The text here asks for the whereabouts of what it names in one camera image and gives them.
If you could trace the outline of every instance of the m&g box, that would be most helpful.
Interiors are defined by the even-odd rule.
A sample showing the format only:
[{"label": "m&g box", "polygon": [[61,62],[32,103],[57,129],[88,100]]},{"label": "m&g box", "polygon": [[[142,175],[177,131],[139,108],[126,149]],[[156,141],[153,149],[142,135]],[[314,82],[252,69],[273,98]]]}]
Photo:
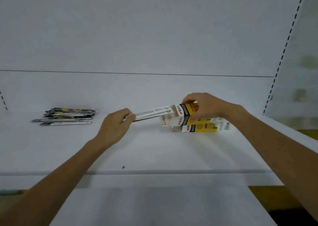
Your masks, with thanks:
[{"label": "m&g box", "polygon": [[192,104],[175,104],[171,106],[173,113],[162,115],[160,117],[161,125],[163,126],[185,126],[194,124],[210,124],[227,122],[223,118],[202,118],[198,120],[192,120],[191,115],[197,112],[199,105],[197,103]]}]

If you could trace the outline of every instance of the barcode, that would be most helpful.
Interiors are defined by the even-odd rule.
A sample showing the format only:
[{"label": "barcode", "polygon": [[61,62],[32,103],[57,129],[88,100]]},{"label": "barcode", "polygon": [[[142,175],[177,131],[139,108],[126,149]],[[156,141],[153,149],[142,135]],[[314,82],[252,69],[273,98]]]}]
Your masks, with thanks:
[{"label": "barcode", "polygon": [[226,123],[226,126],[224,127],[224,130],[229,130],[229,129],[230,129],[230,123],[227,122],[227,123]]}]

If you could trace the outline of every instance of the right hand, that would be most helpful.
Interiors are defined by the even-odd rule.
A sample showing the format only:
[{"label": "right hand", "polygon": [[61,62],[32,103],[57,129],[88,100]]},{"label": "right hand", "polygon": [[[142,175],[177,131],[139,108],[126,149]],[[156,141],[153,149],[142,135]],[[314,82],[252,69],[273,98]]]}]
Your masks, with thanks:
[{"label": "right hand", "polygon": [[225,100],[219,99],[208,93],[192,93],[187,95],[182,103],[193,103],[198,102],[199,109],[191,118],[193,120],[198,120],[201,118],[215,118],[222,117],[227,119],[229,114],[237,107],[241,107],[237,104],[229,103]]}]

